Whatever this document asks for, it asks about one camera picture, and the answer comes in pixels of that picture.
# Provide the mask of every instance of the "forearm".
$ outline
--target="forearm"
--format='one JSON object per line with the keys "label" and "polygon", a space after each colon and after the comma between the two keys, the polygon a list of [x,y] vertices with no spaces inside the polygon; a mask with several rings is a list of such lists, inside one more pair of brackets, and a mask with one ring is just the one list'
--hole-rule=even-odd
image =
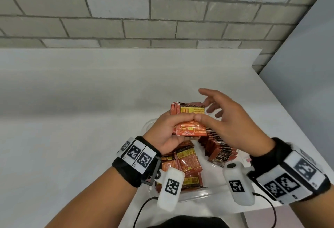
{"label": "forearm", "polygon": [[136,191],[111,167],[70,201],[46,228],[118,227]]}
{"label": "forearm", "polygon": [[334,227],[334,186],[309,201],[290,204],[305,228]]}

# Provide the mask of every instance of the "hand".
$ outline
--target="hand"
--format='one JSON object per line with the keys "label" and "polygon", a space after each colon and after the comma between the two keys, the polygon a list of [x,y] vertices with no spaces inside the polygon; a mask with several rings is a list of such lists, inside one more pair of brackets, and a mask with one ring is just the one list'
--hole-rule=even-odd
{"label": "hand", "polygon": [[267,136],[250,118],[244,108],[220,91],[199,89],[199,93],[206,95],[203,102],[205,107],[211,105],[208,113],[216,113],[221,121],[204,115],[196,114],[195,120],[213,129],[227,144],[252,156],[262,156],[272,150],[275,142]]}
{"label": "hand", "polygon": [[193,113],[171,115],[170,111],[162,114],[153,126],[143,135],[144,139],[157,148],[162,155],[174,150],[186,140],[184,136],[172,136],[175,125],[194,120]]}

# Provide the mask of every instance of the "person's left hand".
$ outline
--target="person's left hand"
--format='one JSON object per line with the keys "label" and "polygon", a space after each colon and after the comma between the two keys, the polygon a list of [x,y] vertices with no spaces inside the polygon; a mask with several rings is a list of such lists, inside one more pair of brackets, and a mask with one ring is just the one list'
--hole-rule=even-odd
{"label": "person's left hand", "polygon": [[174,150],[186,139],[184,136],[172,136],[175,125],[181,122],[192,121],[194,117],[195,114],[193,113],[171,115],[170,111],[165,112],[156,120],[143,137],[164,155]]}

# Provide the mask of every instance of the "gray wall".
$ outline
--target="gray wall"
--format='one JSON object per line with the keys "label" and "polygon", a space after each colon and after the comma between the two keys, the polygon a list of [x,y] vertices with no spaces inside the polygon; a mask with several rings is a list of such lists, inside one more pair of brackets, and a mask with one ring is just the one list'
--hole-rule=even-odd
{"label": "gray wall", "polygon": [[260,77],[334,168],[334,0],[315,3]]}

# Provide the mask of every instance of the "white plastic device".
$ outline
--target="white plastic device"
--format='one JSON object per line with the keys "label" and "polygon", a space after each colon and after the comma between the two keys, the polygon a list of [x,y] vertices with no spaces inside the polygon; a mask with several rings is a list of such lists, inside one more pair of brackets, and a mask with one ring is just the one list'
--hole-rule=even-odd
{"label": "white plastic device", "polygon": [[253,167],[244,167],[239,161],[227,162],[223,168],[233,200],[239,205],[251,206],[255,203],[252,181],[246,176],[252,169]]}
{"label": "white plastic device", "polygon": [[170,167],[167,172],[159,170],[161,177],[156,182],[162,184],[162,189],[158,198],[157,206],[168,212],[172,212],[179,201],[182,184],[184,181],[184,172]]}

